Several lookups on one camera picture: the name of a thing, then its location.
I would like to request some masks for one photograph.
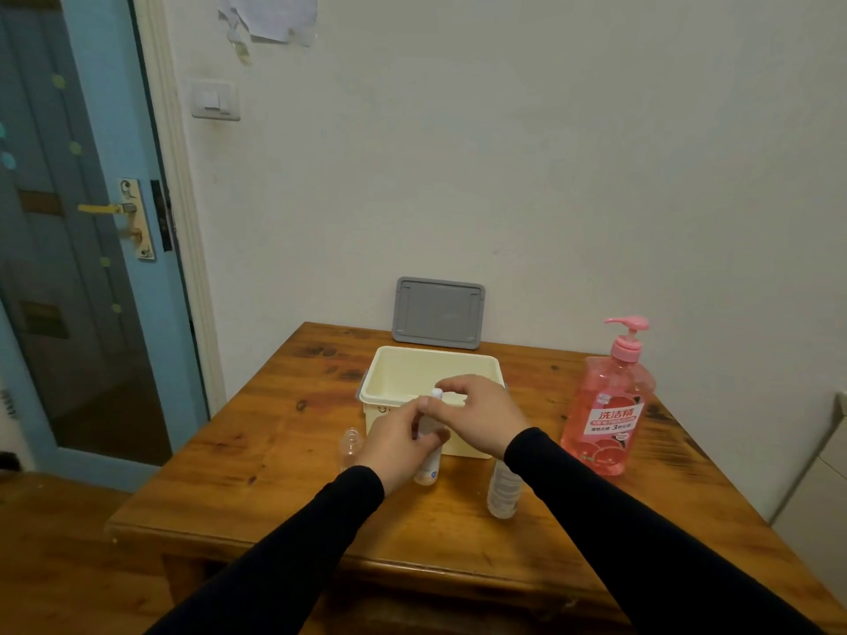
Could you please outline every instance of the table leg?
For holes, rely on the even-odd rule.
[[[165,576],[174,606],[190,597],[206,582],[206,560],[179,555],[162,555]]]

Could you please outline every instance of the hand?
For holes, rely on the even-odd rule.
[[[376,473],[386,496],[414,477],[424,460],[450,438],[450,430],[445,427],[412,438],[412,427],[421,416],[418,401],[411,400],[378,417],[367,433],[356,464]]]
[[[512,439],[529,427],[524,413],[503,385],[489,378],[465,374],[445,378],[435,386],[445,392],[467,394],[464,407],[422,396],[418,399],[418,412],[456,430],[471,446],[497,459],[502,459]]]

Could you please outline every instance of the switch plate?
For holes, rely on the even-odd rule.
[[[191,115],[213,120],[240,120],[238,88],[226,80],[189,80]]]

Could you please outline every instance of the person's right hand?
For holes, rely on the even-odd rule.
[[[418,411],[444,423],[471,446],[497,459],[512,439],[529,427],[524,413],[503,385],[476,374],[445,378],[435,384],[445,392],[467,394],[464,407],[431,396],[418,399]]]

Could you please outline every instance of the plastic container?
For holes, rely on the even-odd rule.
[[[338,442],[338,471],[344,472],[350,466],[356,464],[356,455],[365,445],[365,438],[354,427],[344,430],[341,440]]]
[[[517,500],[523,487],[524,480],[498,459],[488,484],[488,512],[497,519],[510,519],[517,510]]]
[[[607,477],[623,474],[639,421],[656,390],[656,380],[639,363],[641,341],[635,334],[650,328],[644,317],[609,318],[627,326],[611,356],[585,359],[585,377],[567,415],[562,448],[594,472]]]
[[[433,388],[432,392],[429,393],[429,396],[435,397],[436,399],[444,399],[444,393],[439,388]],[[429,416],[424,416],[418,423],[418,437],[431,434],[443,425],[443,423],[439,423]],[[438,468],[441,465],[441,448],[438,448],[435,452],[429,455],[426,458],[426,461],[421,464],[418,469],[418,473],[415,475],[415,483],[420,483],[422,486],[431,486],[438,480]]]
[[[379,348],[356,395],[364,406],[367,431],[370,432],[378,416],[422,394],[429,394],[442,378],[459,374],[479,374],[505,386],[500,362],[493,356],[393,345]],[[465,399],[464,394],[444,393],[444,402],[448,405],[465,405]],[[441,453],[478,459],[491,458],[466,444],[456,433],[444,444]]]

